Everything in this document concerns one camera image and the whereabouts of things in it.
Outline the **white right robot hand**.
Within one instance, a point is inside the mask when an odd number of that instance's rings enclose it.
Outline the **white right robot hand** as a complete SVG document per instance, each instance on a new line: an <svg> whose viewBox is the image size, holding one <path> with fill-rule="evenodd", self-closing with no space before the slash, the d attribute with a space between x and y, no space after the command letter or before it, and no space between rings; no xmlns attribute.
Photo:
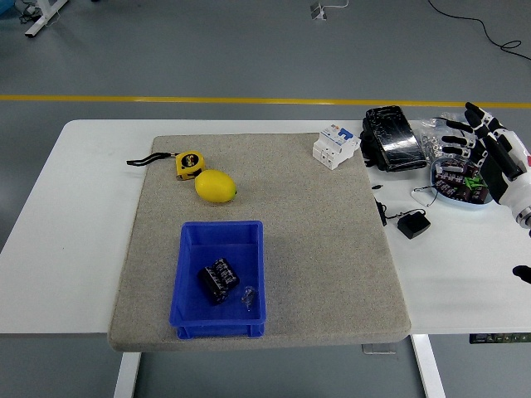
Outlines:
<svg viewBox="0 0 531 398"><path fill-rule="evenodd" d="M469 159L480 168L480 175L494 201L508 207L523 228L530 227L530 153L519 136L507 129L492 114L479 106L465 104L466 122L448 121L464 137L444 136L444 153Z"/></svg>

